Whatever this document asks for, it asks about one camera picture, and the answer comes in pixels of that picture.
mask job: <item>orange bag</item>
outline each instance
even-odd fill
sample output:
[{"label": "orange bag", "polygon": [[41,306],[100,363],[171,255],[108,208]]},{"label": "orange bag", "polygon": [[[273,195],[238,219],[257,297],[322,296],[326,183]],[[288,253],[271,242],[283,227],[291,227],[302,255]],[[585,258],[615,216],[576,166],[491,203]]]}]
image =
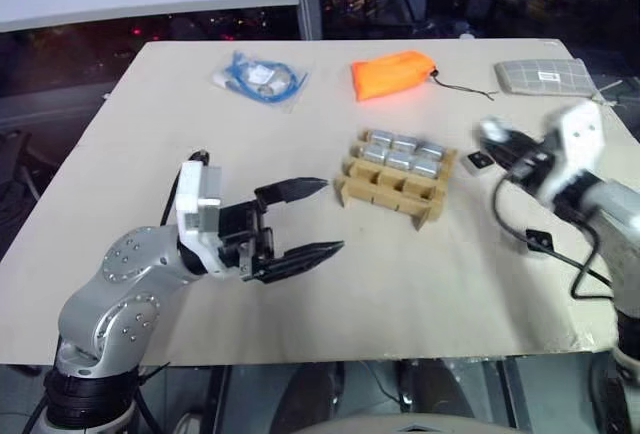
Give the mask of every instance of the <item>orange bag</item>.
[{"label": "orange bag", "polygon": [[416,51],[399,52],[351,65],[358,101],[417,86],[435,70],[433,59]]}]

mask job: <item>gray cloth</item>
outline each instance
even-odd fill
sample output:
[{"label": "gray cloth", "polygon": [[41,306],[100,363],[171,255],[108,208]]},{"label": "gray cloth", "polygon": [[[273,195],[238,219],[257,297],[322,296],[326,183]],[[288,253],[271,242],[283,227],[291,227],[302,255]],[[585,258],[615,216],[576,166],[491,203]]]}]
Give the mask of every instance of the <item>gray cloth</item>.
[{"label": "gray cloth", "polygon": [[495,65],[502,89],[512,94],[592,97],[598,92],[580,59],[524,59]]}]

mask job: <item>clear plastic bag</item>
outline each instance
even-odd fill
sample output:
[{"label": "clear plastic bag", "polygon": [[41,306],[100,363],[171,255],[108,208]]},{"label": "clear plastic bag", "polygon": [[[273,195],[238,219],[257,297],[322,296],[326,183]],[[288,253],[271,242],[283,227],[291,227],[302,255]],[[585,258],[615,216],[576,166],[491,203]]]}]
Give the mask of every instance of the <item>clear plastic bag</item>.
[{"label": "clear plastic bag", "polygon": [[254,101],[289,111],[308,76],[306,69],[235,51],[230,62],[214,71],[211,81]]}]

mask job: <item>blue cable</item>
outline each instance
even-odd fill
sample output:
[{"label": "blue cable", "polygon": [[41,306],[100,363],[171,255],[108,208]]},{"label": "blue cable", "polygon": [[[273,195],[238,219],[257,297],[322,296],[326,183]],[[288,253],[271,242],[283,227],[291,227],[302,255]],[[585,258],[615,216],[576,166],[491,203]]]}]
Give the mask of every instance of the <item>blue cable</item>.
[{"label": "blue cable", "polygon": [[256,89],[252,88],[244,80],[244,74],[247,70],[247,65],[249,64],[249,62],[244,59],[245,57],[242,53],[233,53],[233,63],[225,69],[225,72],[229,74],[229,76],[231,76],[231,78],[235,81],[235,85],[230,83],[229,87],[236,90],[240,94],[244,94],[245,96],[259,102],[273,104],[276,102],[285,101],[294,96],[295,93],[300,90],[300,87],[307,78],[307,74],[305,74],[304,76],[302,76],[302,79],[298,80],[298,76],[295,75],[291,68],[282,62],[256,61],[254,62],[255,65],[264,66],[267,69],[271,69],[273,71],[284,71],[289,75],[289,85],[284,91],[282,91],[280,94],[265,96],[264,94],[260,94]]}]

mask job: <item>beige tabletop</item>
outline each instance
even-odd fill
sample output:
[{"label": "beige tabletop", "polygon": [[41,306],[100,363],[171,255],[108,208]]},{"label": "beige tabletop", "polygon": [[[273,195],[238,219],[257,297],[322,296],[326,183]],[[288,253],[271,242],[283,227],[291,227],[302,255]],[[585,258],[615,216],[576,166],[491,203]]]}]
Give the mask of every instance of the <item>beige tabletop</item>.
[{"label": "beige tabletop", "polygon": [[[240,49],[311,70],[291,112],[211,85],[212,70]],[[53,359],[57,316],[96,272],[111,243],[156,225],[183,161],[205,148],[223,169],[223,203],[297,176],[332,179],[356,137],[380,128],[462,153],[471,129],[500,116],[530,135],[572,98],[496,95],[495,102],[428,83],[357,103],[349,64],[405,49],[431,56],[443,82],[498,88],[493,64],[568,58],[556,40],[159,42],[147,44],[65,161],[0,265],[0,363]],[[640,148],[602,109],[607,147],[597,173],[640,187]],[[205,278],[164,311],[148,363],[271,363],[433,356],[501,356],[605,348],[614,339],[606,302],[573,301],[573,268],[517,255],[489,211],[500,170],[472,178],[457,164],[440,220],[416,232],[409,218],[332,188],[266,220],[276,250],[314,241],[345,247],[313,272],[273,285]],[[570,226],[509,187],[505,217],[551,231],[559,252],[588,245]],[[597,268],[606,272],[601,262]],[[589,281],[584,289],[601,289]]]}]

